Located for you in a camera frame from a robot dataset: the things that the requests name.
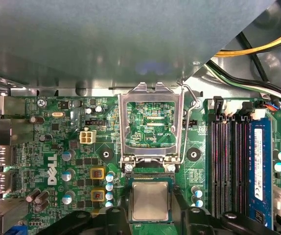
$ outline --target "metal socket retention frame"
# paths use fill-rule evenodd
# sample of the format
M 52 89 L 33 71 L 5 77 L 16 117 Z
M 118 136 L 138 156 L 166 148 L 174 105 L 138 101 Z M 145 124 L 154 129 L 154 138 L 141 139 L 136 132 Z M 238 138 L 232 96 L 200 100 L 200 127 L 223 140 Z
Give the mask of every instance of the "metal socket retention frame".
M 119 94 L 119 118 L 120 118 L 120 137 L 121 137 L 121 162 L 124 156 L 134 155 L 150 161 L 152 158 L 164 158 L 166 155 L 177 155 L 180 159 L 181 136 L 182 136 L 182 116 L 184 105 L 184 91 L 175 94 L 162 82 L 157 82 L 155 90 L 147 90 L 147 84 L 139 83 L 127 94 Z M 171 126 L 171 133 L 175 136 L 175 145 L 167 148 L 135 148 L 126 145 L 126 137 L 131 132 L 127 119 L 127 104 L 129 102 L 174 102 L 174 121 Z

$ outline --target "black wire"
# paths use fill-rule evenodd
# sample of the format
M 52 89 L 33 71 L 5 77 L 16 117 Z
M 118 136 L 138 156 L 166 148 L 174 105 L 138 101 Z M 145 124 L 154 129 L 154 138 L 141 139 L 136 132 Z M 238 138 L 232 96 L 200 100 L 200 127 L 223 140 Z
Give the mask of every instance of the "black wire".
M 224 71 L 222 68 L 220 68 L 215 62 L 212 60 L 209 60 L 206 63 L 211 69 L 215 70 L 217 73 L 223 75 L 226 77 L 228 80 L 233 81 L 238 84 L 242 85 L 252 85 L 252 86 L 259 86 L 263 88 L 268 88 L 270 90 L 276 91 L 281 94 L 281 88 L 268 82 L 263 82 L 263 81 L 256 81 L 256 80 L 248 80 L 248 79 L 242 79 L 242 78 L 237 78 L 234 76 L 231 76 L 228 74 L 226 71 Z
M 238 42 L 241 44 L 241 46 L 243 47 L 243 49 L 252 49 L 252 45 L 250 44 L 250 42 L 247 40 L 245 34 L 243 32 L 240 32 L 237 36 L 236 39 L 238 40 Z M 251 60 L 253 61 L 255 67 L 257 68 L 257 71 L 262 79 L 262 81 L 264 82 L 270 82 L 268 79 L 268 76 L 266 74 L 266 72 L 263 69 L 263 66 L 258 58 L 258 56 L 256 54 L 249 54 L 249 57 L 251 58 Z M 279 98 L 276 97 L 275 95 L 270 95 L 270 99 L 273 105 L 275 105 L 276 107 L 280 107 L 280 103 L 279 103 Z

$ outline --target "dell logo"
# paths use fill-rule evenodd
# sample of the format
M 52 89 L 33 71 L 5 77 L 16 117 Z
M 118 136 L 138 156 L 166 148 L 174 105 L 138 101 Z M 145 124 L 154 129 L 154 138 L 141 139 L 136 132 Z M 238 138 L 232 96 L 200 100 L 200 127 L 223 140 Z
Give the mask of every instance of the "dell logo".
M 57 185 L 57 154 L 54 154 L 53 157 L 48 157 L 49 161 L 53 161 L 53 163 L 48 163 L 48 185 Z

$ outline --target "yellow wire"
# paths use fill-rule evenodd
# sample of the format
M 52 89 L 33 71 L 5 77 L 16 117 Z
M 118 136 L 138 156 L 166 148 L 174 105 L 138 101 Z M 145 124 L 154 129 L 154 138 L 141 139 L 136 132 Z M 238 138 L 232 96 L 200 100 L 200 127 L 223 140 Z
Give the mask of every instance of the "yellow wire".
M 262 45 L 260 47 L 255 47 L 251 49 L 246 49 L 246 50 L 235 50 L 235 51 L 219 51 L 215 57 L 232 57 L 232 56 L 240 56 L 240 55 L 247 55 L 250 53 L 255 53 L 261 50 L 269 49 L 271 47 L 274 47 L 278 44 L 281 44 L 281 37 L 274 40 L 273 42 L 270 42 L 266 45 Z

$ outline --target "black ram slot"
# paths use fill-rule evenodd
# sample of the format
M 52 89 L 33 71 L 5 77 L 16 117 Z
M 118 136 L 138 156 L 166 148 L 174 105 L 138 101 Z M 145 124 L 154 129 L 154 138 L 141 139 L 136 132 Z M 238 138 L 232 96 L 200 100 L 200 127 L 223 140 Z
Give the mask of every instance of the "black ram slot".
M 232 122 L 232 210 L 242 214 L 247 211 L 247 132 L 248 123 Z
M 231 124 L 211 123 L 211 214 L 219 218 L 231 210 Z

